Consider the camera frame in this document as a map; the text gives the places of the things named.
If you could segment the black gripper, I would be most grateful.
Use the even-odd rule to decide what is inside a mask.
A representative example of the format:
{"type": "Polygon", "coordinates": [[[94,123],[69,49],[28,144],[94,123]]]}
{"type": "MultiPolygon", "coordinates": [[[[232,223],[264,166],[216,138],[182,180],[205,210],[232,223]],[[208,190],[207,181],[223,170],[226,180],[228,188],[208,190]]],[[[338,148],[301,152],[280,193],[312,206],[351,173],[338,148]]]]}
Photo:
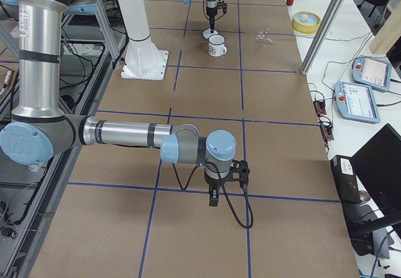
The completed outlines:
{"type": "Polygon", "coordinates": [[[219,204],[219,189],[225,184],[224,178],[212,178],[205,175],[205,181],[209,185],[209,206],[217,207],[219,204]]]}
{"type": "Polygon", "coordinates": [[[217,7],[206,7],[206,16],[210,24],[210,32],[214,34],[215,31],[215,16],[217,15],[217,7]]]}

